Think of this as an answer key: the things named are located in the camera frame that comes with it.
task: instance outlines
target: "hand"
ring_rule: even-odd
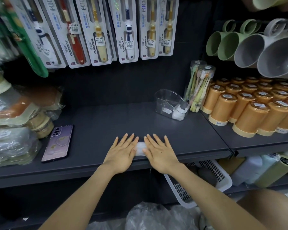
[[[159,173],[169,174],[170,170],[176,164],[179,164],[179,161],[166,136],[164,136],[165,143],[163,143],[156,134],[153,136],[156,141],[148,134],[147,137],[144,137],[147,149],[144,148],[143,152],[154,169]]]
[[[135,148],[139,137],[136,137],[132,141],[134,134],[127,139],[128,134],[126,133],[121,141],[117,144],[119,138],[116,137],[113,145],[108,151],[103,165],[108,165],[114,174],[120,174],[125,172],[132,163],[132,160],[137,152]]]

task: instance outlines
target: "smartphone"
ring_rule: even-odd
[[[42,162],[54,161],[67,157],[73,127],[73,125],[67,125],[55,127],[53,129]]]

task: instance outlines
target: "left hand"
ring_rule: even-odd
[[[113,145],[108,151],[103,165],[108,165],[114,174],[120,174],[125,172],[132,163],[132,160],[137,152],[136,145],[139,137],[136,137],[134,141],[134,134],[127,139],[128,134],[126,133],[121,141],[116,137]]]

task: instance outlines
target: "right hand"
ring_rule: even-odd
[[[151,166],[162,174],[169,174],[175,165],[180,164],[170,143],[169,139],[164,136],[163,143],[156,134],[153,134],[156,141],[150,135],[144,137],[146,148],[144,154],[148,158]]]

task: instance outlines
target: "leg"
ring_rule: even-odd
[[[237,202],[269,230],[288,230],[288,197],[269,189],[252,190]]]

